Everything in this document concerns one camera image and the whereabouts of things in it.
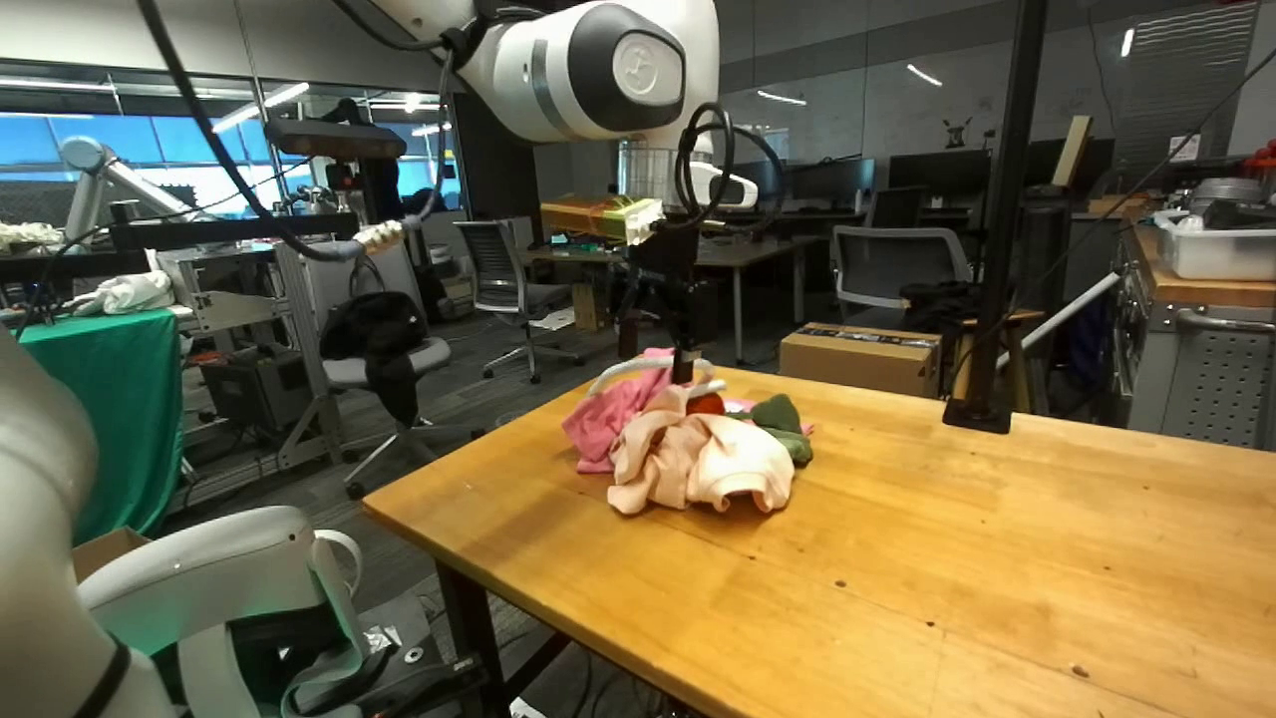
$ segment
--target fabric pile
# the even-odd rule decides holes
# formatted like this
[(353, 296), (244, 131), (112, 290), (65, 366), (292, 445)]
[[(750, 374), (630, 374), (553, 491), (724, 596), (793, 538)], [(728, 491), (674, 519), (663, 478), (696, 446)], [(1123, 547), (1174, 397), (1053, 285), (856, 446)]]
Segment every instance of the fabric pile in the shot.
[(605, 502), (618, 516), (649, 502), (755, 502), (762, 516), (788, 507), (793, 473), (813, 458), (799, 407), (775, 397), (728, 417), (707, 360), (684, 387), (671, 383), (671, 364), (671, 352), (646, 352), (594, 378), (566, 418), (578, 473), (611, 477)]

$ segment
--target cardboard box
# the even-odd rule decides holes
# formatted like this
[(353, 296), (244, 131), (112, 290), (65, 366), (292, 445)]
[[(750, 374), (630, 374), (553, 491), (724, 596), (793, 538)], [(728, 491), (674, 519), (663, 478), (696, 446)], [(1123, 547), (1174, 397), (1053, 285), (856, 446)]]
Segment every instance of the cardboard box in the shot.
[(117, 564), (120, 554), (142, 547), (147, 538), (135, 532), (112, 532), (90, 542), (70, 547), (77, 582), (84, 582), (90, 572)]
[(804, 325), (781, 341), (781, 374), (897, 397), (938, 397), (941, 341), (922, 330)]

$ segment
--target computer monitor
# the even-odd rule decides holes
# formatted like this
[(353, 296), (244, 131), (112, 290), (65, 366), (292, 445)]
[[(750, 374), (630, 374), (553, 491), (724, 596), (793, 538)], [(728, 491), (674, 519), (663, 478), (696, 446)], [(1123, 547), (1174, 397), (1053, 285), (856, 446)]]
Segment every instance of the computer monitor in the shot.
[(922, 187), (924, 196), (983, 196), (991, 185), (987, 152), (894, 157), (888, 187)]
[(824, 205), (831, 213), (856, 213), (860, 191), (869, 187), (874, 187), (874, 159), (860, 159), (860, 157), (793, 163), (784, 171), (784, 196), (793, 205)]

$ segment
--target ceiling light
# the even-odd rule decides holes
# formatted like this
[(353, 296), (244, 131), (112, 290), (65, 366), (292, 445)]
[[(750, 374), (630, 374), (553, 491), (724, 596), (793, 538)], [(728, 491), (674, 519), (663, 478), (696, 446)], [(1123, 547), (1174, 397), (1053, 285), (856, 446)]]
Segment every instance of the ceiling light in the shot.
[[(276, 94), (263, 100), (263, 108), (292, 104), (292, 100), (300, 100), (300, 98), (308, 98), (308, 94), (312, 94), (312, 83), (276, 88)], [(244, 104), (244, 108), (236, 108), (233, 118), (215, 119), (210, 131), (229, 131), (229, 128), (236, 128), (236, 124), (258, 118), (263, 108), (258, 108), (258, 104)]]
[(930, 88), (945, 88), (945, 79), (930, 75), (924, 68), (910, 64), (910, 74), (930, 83)]
[(409, 137), (437, 137), (437, 124), (424, 124)]
[(804, 108), (804, 100), (800, 98), (781, 98), (781, 94), (759, 94), (762, 100), (769, 100), (769, 104), (793, 104), (793, 108)]
[(1132, 51), (1132, 35), (1138, 35), (1138, 28), (1123, 28), (1123, 35), (1120, 35), (1120, 62)]

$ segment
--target wooden table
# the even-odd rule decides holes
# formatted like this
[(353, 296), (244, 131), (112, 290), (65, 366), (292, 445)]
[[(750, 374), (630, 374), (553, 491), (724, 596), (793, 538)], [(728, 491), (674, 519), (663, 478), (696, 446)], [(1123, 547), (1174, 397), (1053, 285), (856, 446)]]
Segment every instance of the wooden table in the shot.
[(485, 586), (707, 715), (1276, 715), (1276, 454), (720, 374), (816, 423), (775, 519), (618, 519), (562, 439), (583, 390), (368, 512), (443, 564), (464, 652)]

